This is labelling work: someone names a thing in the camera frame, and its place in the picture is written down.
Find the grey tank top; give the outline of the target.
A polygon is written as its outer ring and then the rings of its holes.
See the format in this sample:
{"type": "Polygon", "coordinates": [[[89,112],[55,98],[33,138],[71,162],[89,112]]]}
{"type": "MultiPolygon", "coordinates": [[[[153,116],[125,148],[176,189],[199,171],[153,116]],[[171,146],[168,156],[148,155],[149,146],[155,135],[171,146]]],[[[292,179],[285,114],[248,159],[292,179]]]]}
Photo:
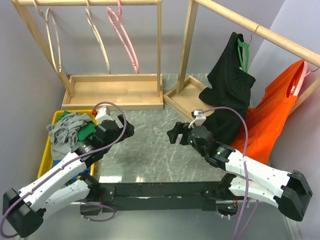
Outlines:
{"type": "Polygon", "coordinates": [[[51,156],[54,160],[62,160],[78,141],[78,131],[86,121],[92,119],[87,113],[66,115],[55,124],[49,124],[46,129],[51,141],[51,156]]]}

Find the pink plastic hanger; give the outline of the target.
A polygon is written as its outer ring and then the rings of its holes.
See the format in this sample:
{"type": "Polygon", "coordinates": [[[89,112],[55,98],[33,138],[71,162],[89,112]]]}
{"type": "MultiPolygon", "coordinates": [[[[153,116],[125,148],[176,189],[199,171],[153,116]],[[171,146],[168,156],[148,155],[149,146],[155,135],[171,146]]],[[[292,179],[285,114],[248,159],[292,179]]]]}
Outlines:
{"type": "Polygon", "coordinates": [[[108,19],[128,54],[128,57],[130,59],[130,62],[132,64],[135,74],[139,74],[140,66],[139,66],[138,57],[136,55],[136,51],[131,42],[131,39],[125,27],[123,26],[122,19],[121,19],[121,16],[122,16],[121,1],[116,0],[116,3],[117,3],[117,12],[113,11],[110,7],[106,8],[108,19]]]}

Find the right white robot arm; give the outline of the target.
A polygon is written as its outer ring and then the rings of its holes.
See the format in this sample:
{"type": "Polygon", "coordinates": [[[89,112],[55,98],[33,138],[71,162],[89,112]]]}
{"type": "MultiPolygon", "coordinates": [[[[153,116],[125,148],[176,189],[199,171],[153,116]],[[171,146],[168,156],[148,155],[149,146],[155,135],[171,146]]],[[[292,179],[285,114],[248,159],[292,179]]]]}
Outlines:
{"type": "Polygon", "coordinates": [[[181,145],[192,146],[208,164],[227,171],[219,186],[222,198],[247,196],[276,207],[294,221],[304,219],[313,192],[300,171],[278,170],[245,157],[216,141],[205,126],[189,127],[188,123],[177,122],[166,134],[171,144],[181,135],[181,145]]]}

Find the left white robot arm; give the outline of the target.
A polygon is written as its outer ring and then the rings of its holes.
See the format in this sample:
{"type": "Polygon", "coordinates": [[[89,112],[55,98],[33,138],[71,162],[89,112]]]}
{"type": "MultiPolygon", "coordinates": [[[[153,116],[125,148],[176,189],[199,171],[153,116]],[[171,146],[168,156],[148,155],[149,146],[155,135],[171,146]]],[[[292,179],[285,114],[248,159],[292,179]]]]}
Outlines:
{"type": "Polygon", "coordinates": [[[84,171],[103,158],[111,146],[134,135],[135,127],[123,114],[123,124],[106,119],[52,169],[33,183],[3,195],[1,223],[8,221],[21,238],[32,235],[53,213],[77,201],[94,201],[102,189],[100,183],[84,171]]]}

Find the green plastic hanger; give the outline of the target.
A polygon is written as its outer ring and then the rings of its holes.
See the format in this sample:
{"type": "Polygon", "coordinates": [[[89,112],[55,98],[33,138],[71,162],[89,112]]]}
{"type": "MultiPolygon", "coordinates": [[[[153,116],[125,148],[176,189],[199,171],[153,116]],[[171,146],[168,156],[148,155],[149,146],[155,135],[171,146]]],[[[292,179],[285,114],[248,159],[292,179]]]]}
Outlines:
{"type": "Polygon", "coordinates": [[[240,68],[245,72],[248,73],[248,66],[249,66],[249,58],[250,58],[250,44],[253,40],[253,34],[256,34],[257,29],[261,26],[261,24],[258,24],[254,31],[251,33],[250,41],[249,43],[245,41],[241,41],[239,38],[237,39],[237,51],[240,61],[240,68]]]}

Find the middle beige wooden hanger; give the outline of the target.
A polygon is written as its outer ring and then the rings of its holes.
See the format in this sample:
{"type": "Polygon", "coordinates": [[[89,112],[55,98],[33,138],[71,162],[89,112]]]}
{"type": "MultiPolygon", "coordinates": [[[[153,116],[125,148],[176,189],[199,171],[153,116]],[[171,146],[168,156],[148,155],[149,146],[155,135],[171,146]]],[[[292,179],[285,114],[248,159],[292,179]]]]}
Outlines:
{"type": "Polygon", "coordinates": [[[95,25],[95,22],[94,22],[94,19],[93,19],[93,14],[92,14],[92,11],[91,11],[91,7],[90,7],[90,3],[88,0],[85,0],[85,3],[86,3],[86,9],[85,9],[85,14],[86,14],[86,18],[87,18],[87,22],[100,46],[100,49],[101,49],[101,52],[102,52],[102,55],[103,55],[103,58],[104,58],[104,61],[105,61],[105,65],[106,65],[106,68],[107,68],[107,73],[108,74],[111,74],[111,68],[110,68],[110,63],[109,63],[109,59],[108,59],[108,55],[107,55],[107,52],[106,52],[106,49],[105,49],[105,46],[104,46],[104,43],[102,41],[102,38],[100,36],[100,33],[95,25]]]}

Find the light pink hanger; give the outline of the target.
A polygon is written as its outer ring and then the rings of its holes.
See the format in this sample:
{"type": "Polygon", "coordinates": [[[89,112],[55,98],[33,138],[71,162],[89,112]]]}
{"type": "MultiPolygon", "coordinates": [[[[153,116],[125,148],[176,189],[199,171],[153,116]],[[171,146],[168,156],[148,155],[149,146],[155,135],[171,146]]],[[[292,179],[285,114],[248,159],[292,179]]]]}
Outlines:
{"type": "Polygon", "coordinates": [[[305,78],[310,74],[316,72],[319,67],[315,68],[314,70],[308,70],[309,63],[306,60],[301,60],[301,65],[298,68],[298,71],[294,74],[290,84],[286,90],[286,97],[290,98],[292,96],[298,96],[301,87],[305,78]]]}

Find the green garment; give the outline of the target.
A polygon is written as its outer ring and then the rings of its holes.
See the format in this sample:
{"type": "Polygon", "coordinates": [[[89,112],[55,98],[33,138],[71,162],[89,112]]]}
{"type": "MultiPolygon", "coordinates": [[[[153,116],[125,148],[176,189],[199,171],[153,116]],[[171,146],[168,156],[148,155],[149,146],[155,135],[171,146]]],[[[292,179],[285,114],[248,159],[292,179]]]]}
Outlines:
{"type": "MultiPolygon", "coordinates": [[[[71,115],[72,113],[68,111],[64,111],[63,114],[58,117],[58,121],[61,121],[63,117],[67,115],[71,115]]],[[[92,132],[95,132],[96,130],[95,127],[96,127],[96,124],[92,120],[86,121],[86,123],[83,126],[81,126],[78,130],[78,135],[77,135],[78,141],[84,140],[87,137],[87,135],[89,135],[92,132]]]]}

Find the wooden clothes rack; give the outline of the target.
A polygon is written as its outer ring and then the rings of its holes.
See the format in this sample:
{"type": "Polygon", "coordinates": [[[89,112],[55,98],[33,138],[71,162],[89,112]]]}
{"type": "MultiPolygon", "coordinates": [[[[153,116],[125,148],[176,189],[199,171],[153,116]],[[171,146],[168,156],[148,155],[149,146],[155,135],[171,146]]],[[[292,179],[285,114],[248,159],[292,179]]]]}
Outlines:
{"type": "MultiPolygon", "coordinates": [[[[50,24],[56,27],[53,6],[84,6],[85,0],[14,0],[16,11],[47,58],[65,88],[61,107],[64,110],[92,109],[95,104],[110,101],[125,111],[162,110],[163,78],[161,74],[162,1],[120,0],[121,6],[156,6],[157,72],[155,74],[72,74],[63,70],[61,50],[54,50],[50,24]]],[[[90,7],[110,7],[117,13],[116,0],[89,0],[90,7]]]]}
{"type": "Polygon", "coordinates": [[[204,109],[208,105],[199,99],[199,94],[206,88],[204,84],[193,76],[186,76],[198,6],[201,5],[212,12],[234,22],[235,24],[249,30],[252,34],[277,45],[289,53],[300,57],[310,64],[320,66],[320,55],[249,20],[248,18],[212,1],[212,0],[190,0],[188,4],[182,52],[180,59],[177,84],[163,95],[165,102],[178,111],[188,120],[192,120],[191,111],[204,109]]]}

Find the blue garment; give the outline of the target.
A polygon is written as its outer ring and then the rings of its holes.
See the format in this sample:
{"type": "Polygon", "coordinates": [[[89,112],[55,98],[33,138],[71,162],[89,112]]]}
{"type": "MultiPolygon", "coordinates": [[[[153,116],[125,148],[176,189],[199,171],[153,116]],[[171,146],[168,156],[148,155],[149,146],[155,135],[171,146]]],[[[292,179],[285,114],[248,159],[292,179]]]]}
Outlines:
{"type": "MultiPolygon", "coordinates": [[[[58,160],[53,160],[52,162],[52,167],[55,167],[57,164],[59,164],[62,160],[58,159],[58,160]]],[[[80,172],[79,174],[75,175],[73,178],[71,178],[70,180],[68,180],[65,185],[69,186],[71,184],[73,184],[76,180],[78,180],[82,175],[85,174],[90,174],[91,173],[91,167],[86,168],[84,171],[80,172]]]]}

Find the left wooden clothes rack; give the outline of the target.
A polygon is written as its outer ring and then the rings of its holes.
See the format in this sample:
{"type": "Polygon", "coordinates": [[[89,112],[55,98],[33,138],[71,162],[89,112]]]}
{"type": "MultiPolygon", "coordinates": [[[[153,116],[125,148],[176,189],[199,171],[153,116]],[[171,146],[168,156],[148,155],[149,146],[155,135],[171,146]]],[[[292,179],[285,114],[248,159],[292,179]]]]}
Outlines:
{"type": "MultiPolygon", "coordinates": [[[[63,70],[61,50],[54,50],[50,24],[56,27],[53,6],[84,6],[85,0],[14,0],[16,11],[47,58],[65,88],[61,107],[64,110],[92,109],[95,104],[110,101],[125,111],[162,110],[163,78],[161,74],[162,1],[120,0],[121,6],[156,6],[157,72],[155,74],[72,74],[63,70]]],[[[117,13],[116,0],[89,0],[90,7],[110,7],[117,13]]]]}

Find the black garment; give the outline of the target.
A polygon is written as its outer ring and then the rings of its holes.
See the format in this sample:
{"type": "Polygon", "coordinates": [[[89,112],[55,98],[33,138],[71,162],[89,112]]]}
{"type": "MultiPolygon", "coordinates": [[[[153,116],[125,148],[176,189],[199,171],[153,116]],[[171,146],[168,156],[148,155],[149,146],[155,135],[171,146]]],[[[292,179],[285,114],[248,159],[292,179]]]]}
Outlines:
{"type": "Polygon", "coordinates": [[[243,125],[241,119],[246,117],[250,104],[251,88],[256,79],[242,70],[241,59],[243,49],[238,41],[243,42],[241,33],[232,32],[217,63],[207,75],[211,87],[205,88],[199,99],[207,105],[229,107],[217,109],[206,117],[203,125],[212,132],[214,138],[230,145],[243,125]]]}

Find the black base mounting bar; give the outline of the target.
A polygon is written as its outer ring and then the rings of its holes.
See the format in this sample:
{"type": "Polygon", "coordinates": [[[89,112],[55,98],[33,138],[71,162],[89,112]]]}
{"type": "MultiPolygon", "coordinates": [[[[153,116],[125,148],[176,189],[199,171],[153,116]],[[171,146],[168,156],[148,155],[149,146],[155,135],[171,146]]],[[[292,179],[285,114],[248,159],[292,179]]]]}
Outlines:
{"type": "Polygon", "coordinates": [[[243,200],[219,181],[100,183],[85,200],[119,211],[215,211],[217,201],[243,200]]]}

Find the yellow plastic bin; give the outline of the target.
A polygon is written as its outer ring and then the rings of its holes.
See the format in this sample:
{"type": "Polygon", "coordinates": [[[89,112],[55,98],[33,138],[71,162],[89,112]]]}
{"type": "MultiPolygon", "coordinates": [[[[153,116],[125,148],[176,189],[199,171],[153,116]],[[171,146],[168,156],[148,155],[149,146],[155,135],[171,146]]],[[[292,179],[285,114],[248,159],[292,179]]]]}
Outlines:
{"type": "MultiPolygon", "coordinates": [[[[92,110],[91,109],[76,109],[76,110],[58,110],[54,113],[53,118],[52,118],[52,122],[51,124],[56,124],[59,120],[59,118],[63,115],[64,112],[68,112],[68,113],[73,113],[73,112],[77,112],[80,115],[82,114],[88,114],[91,118],[91,120],[97,125],[97,121],[95,120],[95,116],[92,115],[92,110]]],[[[47,140],[46,140],[46,144],[45,144],[45,148],[43,151],[43,156],[42,156],[42,160],[40,163],[40,167],[38,170],[38,174],[37,174],[37,178],[40,178],[41,176],[43,176],[46,172],[48,172],[51,167],[53,166],[53,158],[51,155],[51,138],[50,136],[48,136],[47,140]]]]}

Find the orange garment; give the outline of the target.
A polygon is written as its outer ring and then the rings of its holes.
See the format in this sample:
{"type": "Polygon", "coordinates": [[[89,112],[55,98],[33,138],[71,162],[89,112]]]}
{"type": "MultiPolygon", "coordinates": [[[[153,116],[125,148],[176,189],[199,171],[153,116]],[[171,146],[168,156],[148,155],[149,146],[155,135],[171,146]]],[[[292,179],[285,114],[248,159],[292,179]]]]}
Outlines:
{"type": "Polygon", "coordinates": [[[298,96],[286,97],[287,88],[303,59],[294,62],[265,88],[261,102],[245,116],[248,141],[245,155],[262,164],[269,161],[298,96]]]}

